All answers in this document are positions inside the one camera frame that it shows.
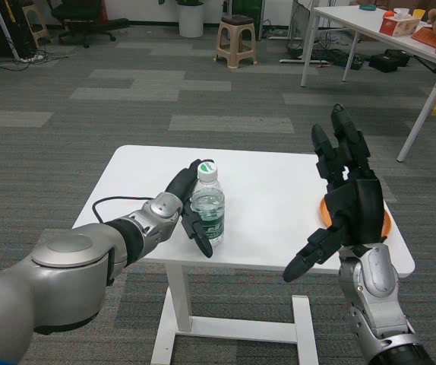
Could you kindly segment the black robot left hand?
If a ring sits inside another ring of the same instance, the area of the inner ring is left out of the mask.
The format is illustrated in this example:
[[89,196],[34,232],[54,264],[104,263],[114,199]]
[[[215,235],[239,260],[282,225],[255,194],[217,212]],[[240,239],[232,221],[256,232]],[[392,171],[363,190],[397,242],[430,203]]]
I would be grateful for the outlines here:
[[199,250],[207,258],[211,258],[213,255],[213,248],[207,238],[204,229],[204,222],[202,221],[201,216],[191,208],[192,193],[198,181],[197,168],[202,162],[211,162],[211,160],[197,159],[193,161],[189,167],[182,169],[172,179],[166,187],[166,192],[172,193],[181,200],[183,209],[180,215],[186,235],[190,240],[195,241]]

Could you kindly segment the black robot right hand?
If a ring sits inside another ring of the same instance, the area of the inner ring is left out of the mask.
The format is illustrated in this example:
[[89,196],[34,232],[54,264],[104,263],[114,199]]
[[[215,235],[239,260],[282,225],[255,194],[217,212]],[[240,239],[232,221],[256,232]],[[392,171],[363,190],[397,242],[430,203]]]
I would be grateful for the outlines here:
[[294,281],[314,265],[325,263],[344,246],[382,241],[384,198],[381,183],[369,166],[371,156],[364,135],[341,104],[330,114],[338,145],[334,147],[322,127],[314,125],[311,139],[318,156],[316,167],[327,181],[324,202],[331,225],[319,228],[286,266],[283,280]]

